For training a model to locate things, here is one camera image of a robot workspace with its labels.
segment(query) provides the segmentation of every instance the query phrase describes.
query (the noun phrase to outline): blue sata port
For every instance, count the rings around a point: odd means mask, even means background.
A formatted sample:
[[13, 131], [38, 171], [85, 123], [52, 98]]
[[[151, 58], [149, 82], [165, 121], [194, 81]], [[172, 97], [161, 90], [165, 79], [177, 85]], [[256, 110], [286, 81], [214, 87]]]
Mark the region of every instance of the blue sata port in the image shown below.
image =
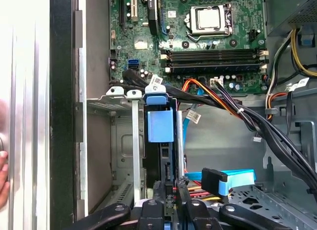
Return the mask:
[[139, 59], [129, 59], [128, 65], [138, 65], [140, 63]]

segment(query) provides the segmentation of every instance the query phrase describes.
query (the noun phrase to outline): ram slot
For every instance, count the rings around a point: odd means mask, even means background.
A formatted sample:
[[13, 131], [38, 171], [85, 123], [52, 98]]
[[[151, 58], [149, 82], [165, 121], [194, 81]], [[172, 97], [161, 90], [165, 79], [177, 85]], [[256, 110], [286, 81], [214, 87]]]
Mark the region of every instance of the ram slot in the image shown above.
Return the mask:
[[137, 22], [138, 18], [138, 0], [131, 0], [131, 18], [132, 21]]
[[197, 74], [216, 72], [257, 72], [268, 63], [261, 57], [264, 50], [215, 50], [215, 51], [161, 51], [161, 66], [168, 73]]
[[119, 22], [120, 26], [122, 27], [123, 31], [125, 31], [125, 0], [119, 0]]

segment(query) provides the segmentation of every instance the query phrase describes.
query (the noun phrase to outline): green circuit board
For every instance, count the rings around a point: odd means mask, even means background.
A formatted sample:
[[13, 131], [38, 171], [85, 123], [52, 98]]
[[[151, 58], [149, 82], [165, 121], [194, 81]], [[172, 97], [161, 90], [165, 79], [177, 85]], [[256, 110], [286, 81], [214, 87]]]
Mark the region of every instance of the green circuit board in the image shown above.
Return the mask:
[[[265, 48], [264, 19], [263, 19], [263, 0], [160, 0], [161, 24], [162, 27], [170, 26], [168, 35], [161, 33], [159, 36], [153, 36], [150, 28], [145, 26], [148, 22], [148, 8], [146, 4], [138, 0], [138, 21], [126, 20], [125, 29], [119, 24], [120, 0], [110, 0], [111, 7], [111, 49], [116, 50], [117, 62], [116, 71], [111, 70], [113, 80], [121, 80], [122, 72], [127, 68], [129, 59], [139, 59], [140, 69], [148, 72], [144, 77], [149, 81], [151, 74], [157, 74], [163, 78], [165, 83], [181, 88], [184, 78], [205, 77], [207, 82], [210, 78], [219, 76], [212, 73], [197, 76], [171, 76], [166, 74], [164, 68], [160, 65], [160, 49], [173, 49], [173, 51], [184, 51], [182, 42], [187, 41], [190, 50], [205, 50], [206, 45], [216, 40], [217, 46], [214, 49], [255, 49]], [[200, 39], [198, 42], [190, 40], [186, 36], [187, 28], [184, 23], [186, 15], [192, 6], [197, 5], [221, 5], [230, 3], [232, 6], [233, 34], [228, 37], [213, 37]], [[260, 33], [253, 42], [249, 42], [248, 33], [256, 29]], [[233, 47], [231, 42], [235, 40], [237, 44]], [[232, 94], [259, 94], [265, 93], [265, 84], [263, 82], [263, 71], [252, 73], [237, 73], [239, 80], [224, 79], [225, 88]], [[229, 83], [239, 84], [241, 89], [235, 90], [229, 88]], [[192, 86], [191, 93], [196, 92], [196, 87]]]

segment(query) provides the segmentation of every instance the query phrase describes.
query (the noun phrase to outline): red wire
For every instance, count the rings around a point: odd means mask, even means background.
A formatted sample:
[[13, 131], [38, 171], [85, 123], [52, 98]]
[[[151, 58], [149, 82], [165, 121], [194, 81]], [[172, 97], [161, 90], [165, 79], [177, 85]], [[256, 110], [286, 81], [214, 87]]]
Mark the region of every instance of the red wire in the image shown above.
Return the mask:
[[190, 194], [190, 197], [210, 195], [208, 192]]

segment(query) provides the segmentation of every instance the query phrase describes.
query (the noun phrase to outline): motherboard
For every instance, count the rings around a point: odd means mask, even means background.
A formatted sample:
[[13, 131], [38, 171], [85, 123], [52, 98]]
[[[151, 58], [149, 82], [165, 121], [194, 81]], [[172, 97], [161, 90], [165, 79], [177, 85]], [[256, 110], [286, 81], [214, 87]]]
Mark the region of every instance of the motherboard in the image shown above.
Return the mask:
[[233, 95], [267, 90], [263, 0], [110, 0], [110, 14], [112, 80], [130, 68], [178, 88], [195, 78]]

